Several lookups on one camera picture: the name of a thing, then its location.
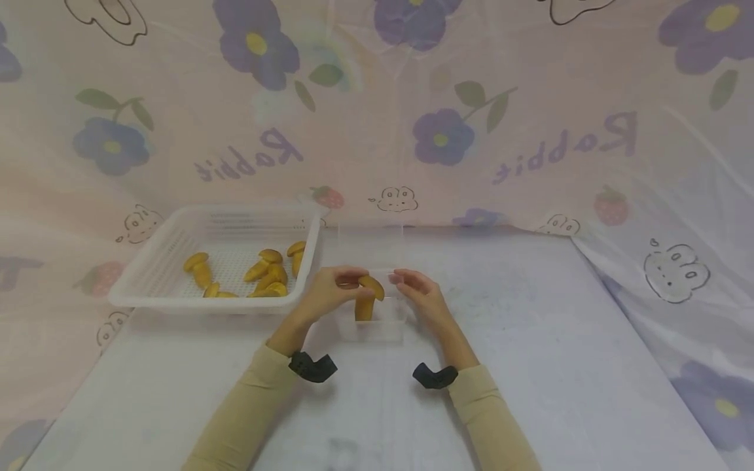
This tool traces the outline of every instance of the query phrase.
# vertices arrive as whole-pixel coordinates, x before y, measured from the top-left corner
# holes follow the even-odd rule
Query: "right hand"
[[[440,285],[418,271],[399,268],[394,273],[403,278],[396,285],[398,291],[414,303],[417,314],[435,337],[440,338],[458,330]]]

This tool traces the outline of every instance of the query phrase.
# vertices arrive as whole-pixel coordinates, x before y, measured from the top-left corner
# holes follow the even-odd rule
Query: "cartoon bunny face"
[[[562,214],[556,214],[535,232],[542,234],[554,234],[575,236],[581,230],[581,224],[576,219],[569,219]]]
[[[615,0],[550,0],[550,19],[556,25],[562,26],[583,13],[602,10],[613,2]]]
[[[709,268],[699,263],[694,249],[685,244],[647,255],[644,272],[652,291],[673,304],[690,299],[692,292],[710,279]]]
[[[125,221],[123,221],[126,235],[119,237],[116,242],[122,240],[128,240],[128,243],[144,242],[152,236],[162,221],[160,213],[137,204],[136,211],[126,216]]]
[[[146,21],[131,0],[66,0],[68,11],[83,24],[96,23],[110,38],[133,46],[147,34]]]
[[[411,188],[407,186],[390,187],[382,190],[382,198],[377,201],[377,207],[382,211],[401,213],[402,211],[417,209],[419,203],[414,199],[414,191]]]
[[[107,318],[107,322],[102,324],[97,331],[97,345],[99,345],[102,351],[110,344],[115,334],[121,330],[121,327],[126,323],[130,314],[120,312],[119,310],[111,313]]]

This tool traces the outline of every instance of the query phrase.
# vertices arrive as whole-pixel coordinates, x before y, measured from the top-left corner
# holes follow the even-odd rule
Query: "green leaf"
[[[146,111],[146,108],[144,108],[144,105],[142,105],[141,102],[132,102],[131,111],[133,111],[133,115],[136,116],[136,119],[141,121],[141,124],[143,124],[145,128],[150,131],[155,130],[155,122],[152,120],[152,116]]]
[[[314,104],[314,98],[311,97],[311,93],[306,89],[306,85],[298,80],[294,82],[294,85],[296,86],[296,94],[299,95],[304,106],[309,108],[310,112],[317,111],[317,106]]]
[[[121,105],[115,98],[96,88],[82,90],[76,99],[97,109],[118,109]]]
[[[710,94],[710,108],[714,112],[728,103],[736,90],[736,83],[738,83],[738,71],[733,69],[726,70],[720,78],[715,80]]]
[[[309,74],[309,80],[323,87],[335,87],[341,78],[343,71],[332,64],[322,64]]]
[[[489,113],[487,113],[487,133],[491,133],[500,124],[505,112],[508,109],[508,94],[500,95],[495,100],[492,106],[489,107]]]
[[[480,108],[486,101],[482,84],[471,80],[456,84],[455,94],[464,105],[472,108]]]

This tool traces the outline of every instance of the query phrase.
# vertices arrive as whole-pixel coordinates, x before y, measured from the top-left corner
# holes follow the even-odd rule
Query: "black wrist strap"
[[[311,383],[324,383],[327,378],[338,371],[338,367],[335,366],[329,355],[325,355],[315,362],[305,352],[295,352],[290,357],[288,368]]]
[[[443,389],[453,384],[453,381],[458,377],[458,370],[454,366],[446,366],[435,373],[422,362],[416,367],[412,376],[425,389]]]

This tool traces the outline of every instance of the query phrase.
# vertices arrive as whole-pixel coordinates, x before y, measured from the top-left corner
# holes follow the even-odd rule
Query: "strawberry print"
[[[73,288],[80,288],[85,295],[103,298],[110,293],[110,288],[118,281],[122,273],[122,263],[108,261],[89,270],[81,281],[73,285]]]
[[[309,189],[314,192],[311,195],[312,199],[314,199],[317,204],[325,206],[326,208],[338,210],[345,204],[343,195],[329,186],[320,186],[319,188],[311,187]]]
[[[594,199],[594,211],[606,226],[623,224],[628,219],[628,203],[622,193],[605,185]]]

